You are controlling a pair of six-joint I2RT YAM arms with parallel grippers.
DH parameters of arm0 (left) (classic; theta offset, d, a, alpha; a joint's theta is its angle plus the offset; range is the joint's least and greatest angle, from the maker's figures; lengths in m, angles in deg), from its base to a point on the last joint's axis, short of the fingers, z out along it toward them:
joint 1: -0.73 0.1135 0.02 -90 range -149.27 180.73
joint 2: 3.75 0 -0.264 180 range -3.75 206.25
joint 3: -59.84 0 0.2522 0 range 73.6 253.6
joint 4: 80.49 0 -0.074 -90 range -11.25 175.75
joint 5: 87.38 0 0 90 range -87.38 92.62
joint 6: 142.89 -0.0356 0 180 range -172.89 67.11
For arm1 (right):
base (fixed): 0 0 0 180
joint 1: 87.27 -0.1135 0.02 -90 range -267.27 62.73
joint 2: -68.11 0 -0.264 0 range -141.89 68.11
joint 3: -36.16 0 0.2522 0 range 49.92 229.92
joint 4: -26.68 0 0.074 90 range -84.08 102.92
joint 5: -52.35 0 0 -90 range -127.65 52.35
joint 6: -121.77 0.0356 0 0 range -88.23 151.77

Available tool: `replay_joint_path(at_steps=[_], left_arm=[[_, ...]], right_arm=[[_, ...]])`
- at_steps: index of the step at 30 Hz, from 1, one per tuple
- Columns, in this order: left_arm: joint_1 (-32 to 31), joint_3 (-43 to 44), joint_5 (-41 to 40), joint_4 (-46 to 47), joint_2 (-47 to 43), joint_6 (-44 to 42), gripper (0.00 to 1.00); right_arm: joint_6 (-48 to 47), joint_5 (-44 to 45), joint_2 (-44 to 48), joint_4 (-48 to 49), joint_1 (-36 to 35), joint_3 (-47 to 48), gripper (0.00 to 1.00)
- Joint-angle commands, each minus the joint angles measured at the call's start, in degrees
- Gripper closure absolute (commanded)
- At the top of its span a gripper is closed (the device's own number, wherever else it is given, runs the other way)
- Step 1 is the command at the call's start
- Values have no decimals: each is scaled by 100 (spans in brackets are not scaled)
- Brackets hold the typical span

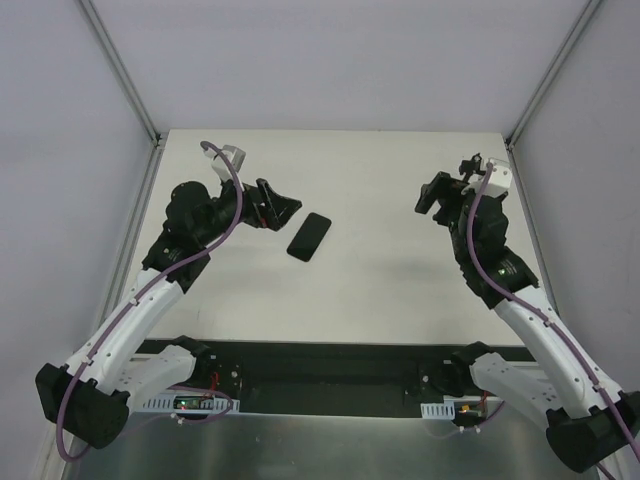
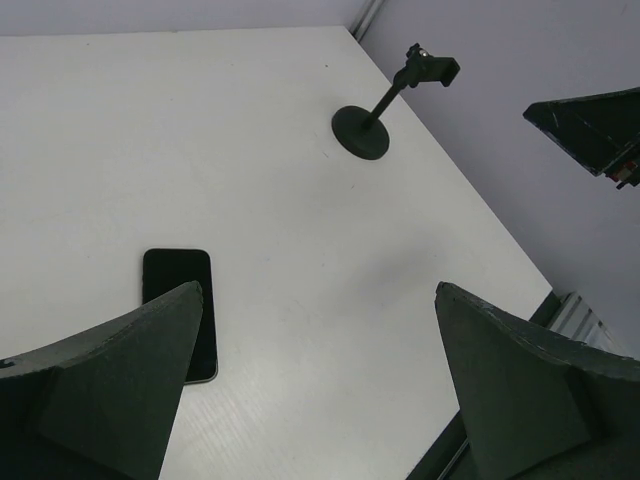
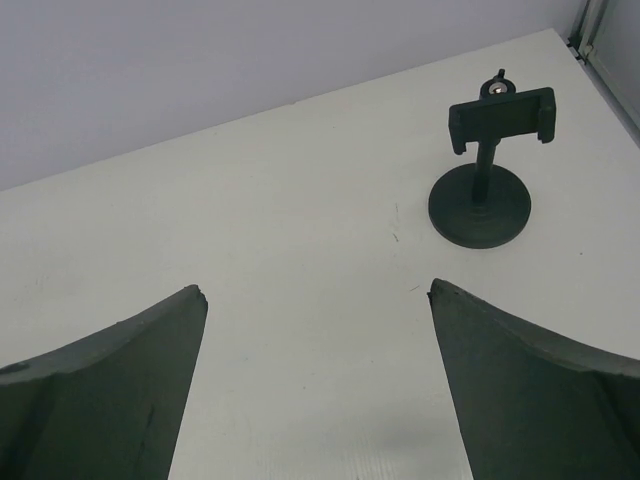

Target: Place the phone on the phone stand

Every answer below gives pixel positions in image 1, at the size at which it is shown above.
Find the black smartphone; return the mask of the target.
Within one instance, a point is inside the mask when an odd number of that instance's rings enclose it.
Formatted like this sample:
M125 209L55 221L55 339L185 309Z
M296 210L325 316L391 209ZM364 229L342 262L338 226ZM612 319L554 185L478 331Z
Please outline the black smartphone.
M309 213L286 249L286 253L309 262L328 233L332 221L315 212Z

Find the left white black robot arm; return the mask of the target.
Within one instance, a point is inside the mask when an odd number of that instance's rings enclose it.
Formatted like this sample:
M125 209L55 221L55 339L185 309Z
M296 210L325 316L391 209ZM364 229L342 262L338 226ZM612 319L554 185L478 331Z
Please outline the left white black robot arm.
M122 432L129 416L180 383L199 389L210 380L209 350L186 336L170 342L136 368L127 366L158 321L195 283L213 246L240 223L278 231L301 208L264 179L255 185L221 184L217 197L196 181L178 185L166 207L163 230L152 244L134 285L95 334L62 366L45 364L36 375L44 415L64 446L70 433L101 449Z

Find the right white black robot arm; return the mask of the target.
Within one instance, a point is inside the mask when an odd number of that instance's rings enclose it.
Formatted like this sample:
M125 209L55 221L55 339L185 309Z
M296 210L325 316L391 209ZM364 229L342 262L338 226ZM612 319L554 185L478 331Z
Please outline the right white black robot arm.
M414 210L431 213L448 230L466 285L519 337L545 377L537 379L475 342L453 357L446 392L496 395L544 432L570 470L594 468L610 479L610 458L624 448L639 450L639 394L624 391L587 353L536 275L507 246L503 202L512 180L508 162L475 154L460 163L457 177L440 171L423 184Z

